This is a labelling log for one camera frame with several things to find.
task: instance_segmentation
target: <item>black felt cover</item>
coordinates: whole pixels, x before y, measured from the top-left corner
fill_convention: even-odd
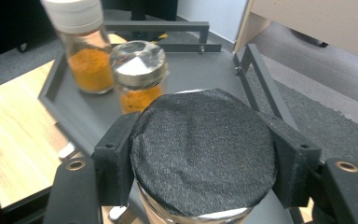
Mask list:
[[[135,177],[175,215],[253,207],[275,181],[268,127],[225,91],[161,96],[138,119],[131,138]]]

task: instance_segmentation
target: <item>orange spice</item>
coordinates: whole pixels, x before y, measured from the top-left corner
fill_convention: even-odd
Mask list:
[[[144,111],[160,95],[162,95],[162,90],[159,85],[147,90],[123,93],[120,97],[123,114]]]
[[[109,55],[98,49],[82,49],[68,60],[77,86],[83,91],[104,92],[113,87]]]

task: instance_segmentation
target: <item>wooden table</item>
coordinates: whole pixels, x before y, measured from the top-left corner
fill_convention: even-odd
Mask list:
[[[51,186],[68,140],[37,96],[52,62],[0,86],[0,204]]]

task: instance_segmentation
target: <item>spice jar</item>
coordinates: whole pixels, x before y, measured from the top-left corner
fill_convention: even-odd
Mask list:
[[[169,71],[160,46],[131,41],[114,47],[111,58],[123,114],[143,111],[165,92]]]
[[[75,83],[82,91],[104,93],[113,88],[111,46],[103,26],[100,0],[41,0],[63,43]]]

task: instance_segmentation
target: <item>jar lid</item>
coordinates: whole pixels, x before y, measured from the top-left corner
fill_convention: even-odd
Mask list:
[[[100,0],[41,0],[54,28],[70,35],[84,34],[103,24]]]
[[[147,89],[168,75],[164,50],[153,43],[136,40],[113,48],[115,82],[131,90]]]

